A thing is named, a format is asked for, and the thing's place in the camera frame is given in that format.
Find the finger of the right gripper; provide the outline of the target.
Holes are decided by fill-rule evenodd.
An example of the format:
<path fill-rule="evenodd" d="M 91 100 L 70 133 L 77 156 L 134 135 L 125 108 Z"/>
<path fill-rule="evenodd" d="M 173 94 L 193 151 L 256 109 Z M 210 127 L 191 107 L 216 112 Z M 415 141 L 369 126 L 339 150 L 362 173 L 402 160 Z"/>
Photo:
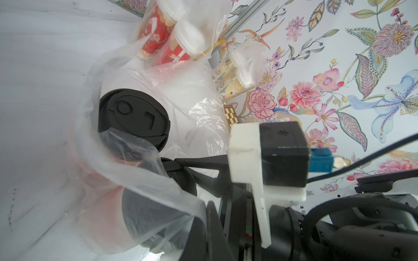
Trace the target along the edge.
<path fill-rule="evenodd" d="M 229 168 L 227 155 L 205 158 L 176 158 L 175 162 L 185 167 L 222 171 Z"/>

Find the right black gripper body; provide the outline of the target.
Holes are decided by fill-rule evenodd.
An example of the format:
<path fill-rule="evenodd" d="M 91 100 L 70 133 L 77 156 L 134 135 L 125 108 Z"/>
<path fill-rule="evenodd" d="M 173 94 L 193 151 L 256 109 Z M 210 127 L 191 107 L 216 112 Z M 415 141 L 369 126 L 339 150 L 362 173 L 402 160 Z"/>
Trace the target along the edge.
<path fill-rule="evenodd" d="M 396 181 L 417 170 L 359 180 L 356 194 L 330 200 L 309 213 L 273 206 L 272 243 L 261 246 L 253 195 L 240 186 L 196 174 L 196 183 L 216 197 L 226 196 L 221 221 L 234 261 L 250 251 L 254 261 L 415 261 L 418 258 L 418 203 L 409 194 L 388 194 Z"/>

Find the red cup black lid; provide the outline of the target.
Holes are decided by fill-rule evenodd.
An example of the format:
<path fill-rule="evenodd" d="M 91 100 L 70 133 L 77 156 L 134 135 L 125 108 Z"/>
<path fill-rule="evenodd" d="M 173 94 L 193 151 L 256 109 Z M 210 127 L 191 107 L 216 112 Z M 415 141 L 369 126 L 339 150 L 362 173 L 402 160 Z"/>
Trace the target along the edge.
<path fill-rule="evenodd" d="M 100 98 L 98 131 L 111 128 L 151 143 L 158 151 L 167 144 L 170 119 L 150 95 L 133 89 L 115 89 Z"/>
<path fill-rule="evenodd" d="M 197 186 L 192 170 L 177 161 L 162 158 L 163 167 L 183 192 L 193 201 L 185 203 L 197 214 L 202 214 L 204 203 L 197 198 Z M 193 217 L 188 213 L 155 202 L 134 191 L 124 189 L 121 198 L 121 214 L 127 230 L 124 250 L 140 245 L 150 252 L 171 253 L 186 246 Z"/>

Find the red cup white lid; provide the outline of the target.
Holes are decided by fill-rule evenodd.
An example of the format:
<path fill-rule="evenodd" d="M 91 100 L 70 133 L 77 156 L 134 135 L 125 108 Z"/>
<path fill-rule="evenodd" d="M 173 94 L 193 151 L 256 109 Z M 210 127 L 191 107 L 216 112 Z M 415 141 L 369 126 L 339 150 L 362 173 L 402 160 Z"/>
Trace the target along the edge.
<path fill-rule="evenodd" d="M 206 49 L 203 32 L 189 21 L 179 21 L 152 66 L 193 60 Z"/>
<path fill-rule="evenodd" d="M 186 13 L 185 1 L 152 1 L 144 16 L 138 33 L 138 40 L 146 42 L 139 51 L 139 57 L 147 60 L 159 51 L 171 35 L 174 26 Z"/>

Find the clear plastic carrier bag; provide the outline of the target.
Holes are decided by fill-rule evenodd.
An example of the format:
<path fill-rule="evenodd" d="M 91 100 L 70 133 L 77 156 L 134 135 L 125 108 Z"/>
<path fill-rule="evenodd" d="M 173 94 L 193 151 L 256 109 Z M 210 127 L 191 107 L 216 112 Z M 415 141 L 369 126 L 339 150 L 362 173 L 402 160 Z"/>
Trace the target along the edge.
<path fill-rule="evenodd" d="M 212 70 L 216 92 L 223 103 L 257 86 L 267 67 L 265 51 L 263 44 L 246 41 Z"/>

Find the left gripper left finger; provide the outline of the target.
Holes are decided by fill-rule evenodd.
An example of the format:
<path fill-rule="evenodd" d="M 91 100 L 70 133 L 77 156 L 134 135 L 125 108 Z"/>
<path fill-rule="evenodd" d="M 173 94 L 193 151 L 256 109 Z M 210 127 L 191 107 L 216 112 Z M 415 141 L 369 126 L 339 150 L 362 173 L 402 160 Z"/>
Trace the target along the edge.
<path fill-rule="evenodd" d="M 186 246 L 179 261 L 206 261 L 207 239 L 206 227 L 197 217 L 194 218 L 192 227 L 186 242 Z"/>

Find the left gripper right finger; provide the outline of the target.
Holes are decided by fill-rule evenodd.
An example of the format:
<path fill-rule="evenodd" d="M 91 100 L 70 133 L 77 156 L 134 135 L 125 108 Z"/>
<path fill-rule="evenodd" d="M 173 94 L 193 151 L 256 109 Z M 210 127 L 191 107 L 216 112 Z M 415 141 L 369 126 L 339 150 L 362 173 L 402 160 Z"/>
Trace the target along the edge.
<path fill-rule="evenodd" d="M 234 261 L 213 201 L 206 206 L 206 227 L 208 261 Z"/>

